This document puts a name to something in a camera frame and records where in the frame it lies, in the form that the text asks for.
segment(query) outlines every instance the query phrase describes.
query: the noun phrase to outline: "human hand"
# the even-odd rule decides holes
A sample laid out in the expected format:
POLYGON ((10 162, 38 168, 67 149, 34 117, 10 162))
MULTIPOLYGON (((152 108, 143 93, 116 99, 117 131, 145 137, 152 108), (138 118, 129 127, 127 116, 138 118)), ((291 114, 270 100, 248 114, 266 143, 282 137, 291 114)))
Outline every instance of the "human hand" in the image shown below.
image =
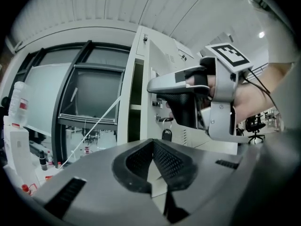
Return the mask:
MULTIPOLYGON (((186 80, 186 83, 194 85, 194 77, 190 77, 186 80)), ((215 76, 208 75, 208 86, 210 88, 210 96, 214 96, 215 91, 215 76)), ((261 112, 262 106, 266 103, 267 98, 265 95, 252 84, 239 84, 234 99, 234 108, 236 112, 236 123, 244 121, 246 118, 256 115, 261 112)))

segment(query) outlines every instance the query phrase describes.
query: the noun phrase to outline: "wire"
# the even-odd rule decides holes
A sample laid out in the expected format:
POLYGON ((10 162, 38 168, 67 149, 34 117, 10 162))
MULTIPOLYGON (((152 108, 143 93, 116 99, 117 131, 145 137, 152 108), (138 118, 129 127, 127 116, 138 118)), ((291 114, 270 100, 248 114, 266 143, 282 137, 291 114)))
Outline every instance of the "wire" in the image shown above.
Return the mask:
MULTIPOLYGON (((274 104, 274 106, 275 106, 276 109, 278 110, 278 108, 277 108, 277 106, 276 106, 276 104, 275 104, 275 101, 272 99, 272 97, 271 97, 271 95, 270 95, 270 92, 269 92, 268 90, 265 90, 265 89, 263 89, 262 87, 260 87, 259 85, 256 85, 255 83, 250 82, 244 75, 243 75, 243 78, 244 78, 245 81, 247 81, 248 83, 250 83, 250 84, 256 86, 258 89, 260 89, 262 92, 264 92, 264 93, 271 99, 272 103, 274 104)), ((262 82, 257 78, 256 75, 255 75, 255 78, 259 81, 260 84, 262 84, 262 82)))
POLYGON ((78 147, 82 144, 82 142, 86 139, 86 137, 91 133, 91 131, 93 131, 93 129, 97 126, 97 124, 111 111, 111 109, 113 109, 113 107, 120 101, 120 97, 119 96, 117 98, 117 100, 109 107, 109 109, 103 114, 103 116, 98 120, 98 122, 96 122, 96 124, 91 128, 91 130, 84 136, 84 138, 82 138, 82 140, 80 141, 80 143, 77 145, 77 147, 73 150, 73 152, 71 153, 71 155, 67 158, 67 160, 60 166, 60 168, 62 168, 63 165, 65 165, 67 163, 67 161, 72 157, 72 155, 74 154, 74 152, 78 149, 78 147))
POLYGON ((250 72, 251 72, 251 74, 256 78, 256 80, 258 80, 258 82, 262 85, 262 87, 264 87, 264 89, 268 92, 268 93, 271 93, 265 86, 264 86, 264 84, 260 81, 260 79, 258 79, 258 77, 254 74, 254 72, 251 70, 251 69, 248 69, 250 72))
POLYGON ((85 120, 84 136, 86 135, 86 121, 87 121, 87 120, 85 120))

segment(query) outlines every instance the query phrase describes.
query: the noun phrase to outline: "glass panel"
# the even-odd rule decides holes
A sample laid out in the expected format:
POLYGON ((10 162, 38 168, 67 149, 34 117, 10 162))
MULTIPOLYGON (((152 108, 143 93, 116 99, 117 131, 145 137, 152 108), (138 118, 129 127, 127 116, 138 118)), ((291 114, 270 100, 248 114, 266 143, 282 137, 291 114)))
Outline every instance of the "glass panel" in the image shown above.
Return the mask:
MULTIPOLYGON (((66 126, 66 147, 67 156, 71 155, 80 141, 84 138, 90 129, 66 126)), ((75 151, 74 156, 70 158, 70 162, 75 162, 79 158, 93 152, 104 150, 117 146, 117 135, 111 130, 93 130, 79 148, 75 151)))
POLYGON ((79 48, 72 48, 46 53, 39 65, 71 63, 79 50, 79 48))
POLYGON ((25 73, 17 74, 17 75, 15 76, 14 83, 16 83, 16 82, 18 82, 18 81, 23 81, 24 77, 25 77, 25 73))
POLYGON ((27 127, 51 136, 52 116, 57 93, 69 64, 45 65, 30 70, 25 83, 31 87, 27 127))
POLYGON ((128 52, 123 52, 120 50, 113 50, 107 48, 95 48, 91 52, 86 62, 126 67, 128 54, 129 54, 128 52))
POLYGON ((31 63, 31 61, 34 59, 34 57, 35 57, 34 55, 28 55, 28 56, 25 58, 24 62, 21 64, 21 66, 20 66, 18 72, 19 72, 19 71, 22 71, 22 70, 26 70, 27 67, 28 67, 28 65, 29 65, 29 64, 31 63))
MULTIPOLYGON (((100 118, 118 98, 121 73, 76 69, 66 89, 61 113, 100 118)), ((115 118, 113 108, 105 117, 115 118)))

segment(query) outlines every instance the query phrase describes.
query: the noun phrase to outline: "white shelf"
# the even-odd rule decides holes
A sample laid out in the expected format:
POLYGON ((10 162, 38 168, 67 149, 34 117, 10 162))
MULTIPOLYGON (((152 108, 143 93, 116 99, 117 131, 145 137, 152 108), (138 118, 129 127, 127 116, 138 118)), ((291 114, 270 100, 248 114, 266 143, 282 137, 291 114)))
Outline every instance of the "white shelf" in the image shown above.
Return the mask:
POLYGON ((130 106, 130 110, 140 111, 141 110, 141 105, 131 105, 130 106))
POLYGON ((137 55, 137 54, 135 55, 135 62, 136 62, 136 63, 143 65, 143 64, 144 64, 144 61, 145 61, 144 56, 142 56, 142 55, 137 55))

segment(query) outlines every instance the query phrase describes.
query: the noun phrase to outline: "plastic bottle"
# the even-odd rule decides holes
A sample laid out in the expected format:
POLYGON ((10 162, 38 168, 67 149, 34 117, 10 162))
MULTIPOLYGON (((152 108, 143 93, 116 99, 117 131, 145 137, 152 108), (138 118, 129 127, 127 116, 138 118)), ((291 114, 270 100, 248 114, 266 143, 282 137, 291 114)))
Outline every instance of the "plastic bottle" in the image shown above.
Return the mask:
POLYGON ((48 153, 47 153, 47 159, 48 159, 48 165, 52 166, 53 165, 53 158, 50 154, 50 151, 48 151, 48 153))
POLYGON ((16 82, 11 97, 8 116, 13 126, 23 127, 27 124, 29 87, 24 82, 16 82))
POLYGON ((82 158, 82 157, 84 157, 84 156, 86 156, 88 154, 90 154, 90 149, 89 149, 88 146, 85 146, 84 152, 83 152, 83 154, 80 157, 82 158))

